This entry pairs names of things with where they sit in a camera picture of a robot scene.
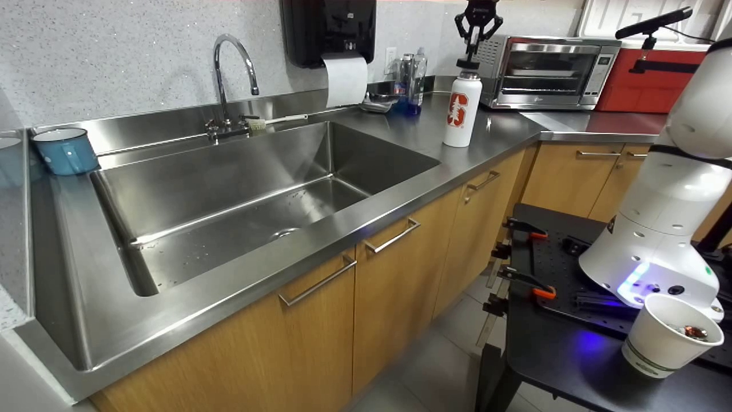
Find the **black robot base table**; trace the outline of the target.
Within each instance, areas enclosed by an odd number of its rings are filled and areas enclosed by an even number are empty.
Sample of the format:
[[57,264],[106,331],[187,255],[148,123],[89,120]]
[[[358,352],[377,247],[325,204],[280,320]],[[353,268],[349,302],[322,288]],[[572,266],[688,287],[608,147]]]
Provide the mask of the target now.
[[732,412],[732,371],[711,363],[731,346],[665,381],[645,378],[622,359],[637,312],[594,287],[562,247],[568,238],[594,238],[599,222],[524,204],[513,218],[549,232],[549,240],[535,242],[510,232],[510,256],[513,268],[556,287],[558,297],[540,302],[526,284],[510,281],[506,297],[488,302],[508,316],[506,347],[482,347],[476,412],[506,412],[521,385],[604,412]]

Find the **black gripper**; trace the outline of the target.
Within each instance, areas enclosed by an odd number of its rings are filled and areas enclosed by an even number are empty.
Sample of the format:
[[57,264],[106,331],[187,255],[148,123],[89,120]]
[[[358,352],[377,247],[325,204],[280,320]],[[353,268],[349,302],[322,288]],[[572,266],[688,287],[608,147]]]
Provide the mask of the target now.
[[457,34],[464,42],[464,62],[474,57],[476,43],[492,38],[496,30],[503,25],[496,5],[500,0],[469,0],[466,10],[456,17]]

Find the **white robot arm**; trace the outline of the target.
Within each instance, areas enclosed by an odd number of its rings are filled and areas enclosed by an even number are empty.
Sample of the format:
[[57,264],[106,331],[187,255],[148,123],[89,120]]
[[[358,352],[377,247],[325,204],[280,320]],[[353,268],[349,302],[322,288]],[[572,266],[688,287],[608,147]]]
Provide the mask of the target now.
[[692,238],[732,181],[731,157],[732,24],[672,106],[615,218],[578,256],[581,272],[628,307],[672,296],[720,323],[720,281]]

